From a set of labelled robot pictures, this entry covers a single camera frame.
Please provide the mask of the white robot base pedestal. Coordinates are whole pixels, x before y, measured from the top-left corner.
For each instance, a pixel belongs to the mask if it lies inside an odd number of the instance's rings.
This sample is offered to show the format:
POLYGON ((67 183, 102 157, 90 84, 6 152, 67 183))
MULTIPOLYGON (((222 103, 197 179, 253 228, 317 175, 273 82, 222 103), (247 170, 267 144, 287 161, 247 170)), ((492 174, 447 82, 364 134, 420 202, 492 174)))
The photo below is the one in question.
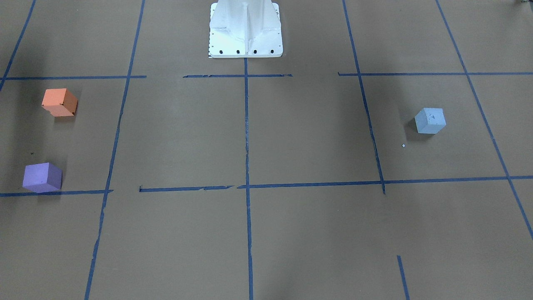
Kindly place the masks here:
POLYGON ((279 5, 219 0, 210 6, 208 57, 278 58, 284 51, 279 5))

